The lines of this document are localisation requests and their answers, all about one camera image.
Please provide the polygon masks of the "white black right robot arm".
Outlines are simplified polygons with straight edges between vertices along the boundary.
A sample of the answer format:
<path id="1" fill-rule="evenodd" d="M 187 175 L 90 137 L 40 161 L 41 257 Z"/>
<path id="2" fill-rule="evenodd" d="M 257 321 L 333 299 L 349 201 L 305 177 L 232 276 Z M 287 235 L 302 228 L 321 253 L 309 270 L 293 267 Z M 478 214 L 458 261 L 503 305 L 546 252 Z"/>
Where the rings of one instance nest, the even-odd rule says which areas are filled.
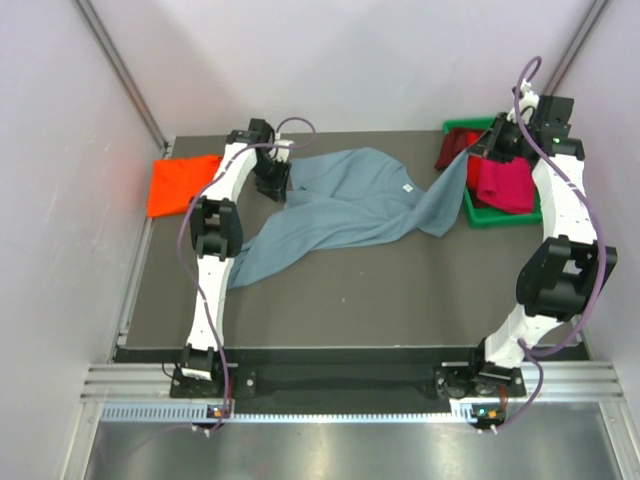
<path id="1" fill-rule="evenodd" d="M 570 137 L 571 98 L 520 93 L 470 151 L 500 165 L 525 159 L 540 200 L 543 242 L 520 271 L 516 306 L 481 341 L 463 375 L 465 394 L 491 396 L 515 386 L 525 352 L 592 308 L 617 263 L 601 245 L 585 203 L 585 153 Z"/>

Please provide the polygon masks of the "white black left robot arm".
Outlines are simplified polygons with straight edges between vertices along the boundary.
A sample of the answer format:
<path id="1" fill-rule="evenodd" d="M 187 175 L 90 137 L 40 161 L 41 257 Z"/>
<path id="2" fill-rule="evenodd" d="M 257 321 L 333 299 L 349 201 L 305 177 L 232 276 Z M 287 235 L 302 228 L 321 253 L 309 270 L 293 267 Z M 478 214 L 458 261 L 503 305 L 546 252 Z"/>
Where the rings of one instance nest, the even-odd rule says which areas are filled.
<path id="1" fill-rule="evenodd" d="M 180 372 L 205 396 L 220 394 L 223 400 L 230 399 L 221 322 L 231 269 L 244 243 L 237 200 L 246 180 L 254 176 L 260 194 L 284 202 L 291 146 L 264 119 L 253 118 L 245 129 L 232 131 L 218 170 L 192 197 L 182 221 L 178 256 L 184 258 L 184 235 L 189 234 L 197 269 L 185 268 L 196 288 L 196 300 Z"/>

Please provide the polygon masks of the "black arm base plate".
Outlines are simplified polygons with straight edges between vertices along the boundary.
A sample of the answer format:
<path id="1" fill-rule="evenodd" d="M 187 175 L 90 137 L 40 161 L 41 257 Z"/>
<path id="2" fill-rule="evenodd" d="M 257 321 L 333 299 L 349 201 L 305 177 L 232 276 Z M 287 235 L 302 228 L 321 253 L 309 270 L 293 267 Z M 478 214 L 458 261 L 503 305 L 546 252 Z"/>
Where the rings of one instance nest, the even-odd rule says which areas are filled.
<path id="1" fill-rule="evenodd" d="M 468 397 L 522 398 L 526 393 L 521 371 L 482 377 L 472 368 L 428 363 L 294 363 L 243 364 L 229 369 L 232 399 L 254 400 L 276 393 L 360 392 L 407 393 L 425 399 L 461 400 Z"/>

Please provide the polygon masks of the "blue grey t shirt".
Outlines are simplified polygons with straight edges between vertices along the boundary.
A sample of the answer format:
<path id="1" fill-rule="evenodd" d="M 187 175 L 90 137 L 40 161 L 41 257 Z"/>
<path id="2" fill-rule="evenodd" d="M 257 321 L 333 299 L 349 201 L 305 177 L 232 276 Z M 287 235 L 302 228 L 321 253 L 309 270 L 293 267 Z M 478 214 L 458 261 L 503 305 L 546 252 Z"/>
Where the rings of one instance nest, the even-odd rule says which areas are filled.
<path id="1" fill-rule="evenodd" d="M 421 190 L 404 164 L 373 148 L 295 160 L 285 206 L 243 245 L 230 288 L 266 279 L 312 251 L 387 244 L 415 230 L 445 235 L 461 208 L 467 162 L 467 153 L 458 154 Z"/>

